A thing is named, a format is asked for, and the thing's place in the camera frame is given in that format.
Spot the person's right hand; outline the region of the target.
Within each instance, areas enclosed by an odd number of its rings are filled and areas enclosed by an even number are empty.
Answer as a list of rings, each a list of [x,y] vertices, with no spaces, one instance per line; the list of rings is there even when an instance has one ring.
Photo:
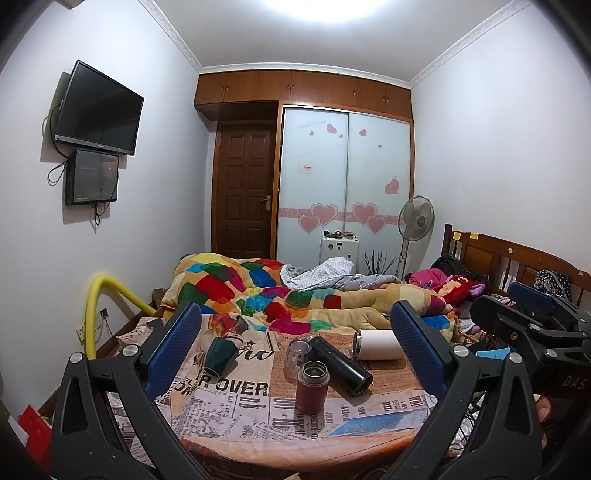
[[[549,398],[545,396],[540,396],[536,400],[536,411],[538,415],[538,420],[541,425],[543,425],[551,416],[552,413],[552,404]]]

